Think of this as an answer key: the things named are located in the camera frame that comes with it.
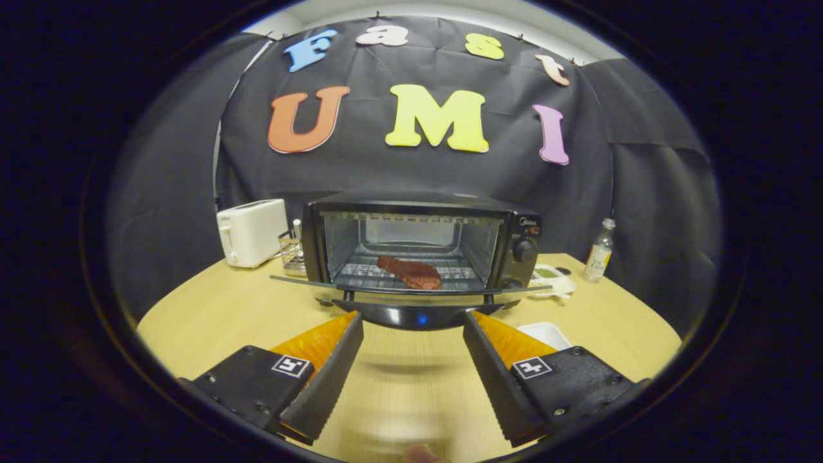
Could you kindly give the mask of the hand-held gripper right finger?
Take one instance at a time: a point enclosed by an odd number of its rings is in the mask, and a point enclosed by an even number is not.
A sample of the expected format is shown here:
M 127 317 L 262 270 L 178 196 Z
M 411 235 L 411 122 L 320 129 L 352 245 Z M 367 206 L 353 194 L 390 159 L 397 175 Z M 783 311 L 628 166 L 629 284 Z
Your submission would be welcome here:
M 555 349 L 479 311 L 465 313 L 462 337 L 512 446 L 589 425 L 632 401 L 646 383 L 582 346 Z

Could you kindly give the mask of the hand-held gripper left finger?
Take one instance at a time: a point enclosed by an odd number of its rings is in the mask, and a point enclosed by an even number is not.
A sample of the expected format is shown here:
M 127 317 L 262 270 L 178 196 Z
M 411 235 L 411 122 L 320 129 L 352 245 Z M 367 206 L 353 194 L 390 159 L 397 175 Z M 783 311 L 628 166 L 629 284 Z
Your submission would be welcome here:
M 353 311 L 271 349 L 241 347 L 179 383 L 253 427 L 311 445 L 338 402 L 363 338 L 362 315 Z

